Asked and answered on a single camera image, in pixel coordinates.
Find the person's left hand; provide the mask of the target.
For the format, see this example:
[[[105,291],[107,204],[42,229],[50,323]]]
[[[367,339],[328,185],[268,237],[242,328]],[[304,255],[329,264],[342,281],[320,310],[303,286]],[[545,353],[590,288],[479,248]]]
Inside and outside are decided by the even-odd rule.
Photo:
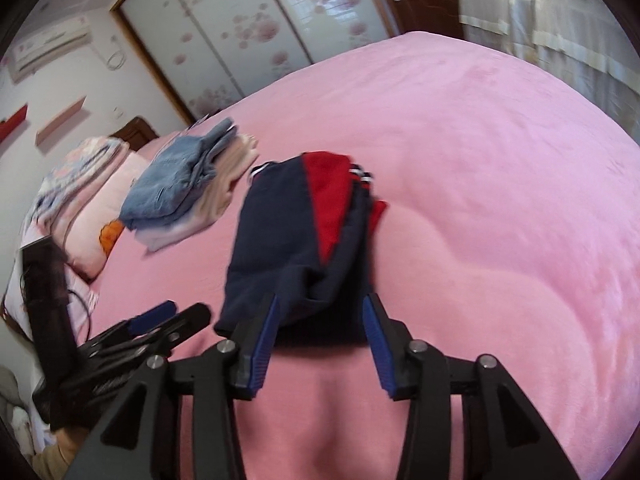
[[[42,480],[61,480],[87,439],[86,428],[61,428],[55,431],[55,444],[48,445],[32,458],[32,469]]]

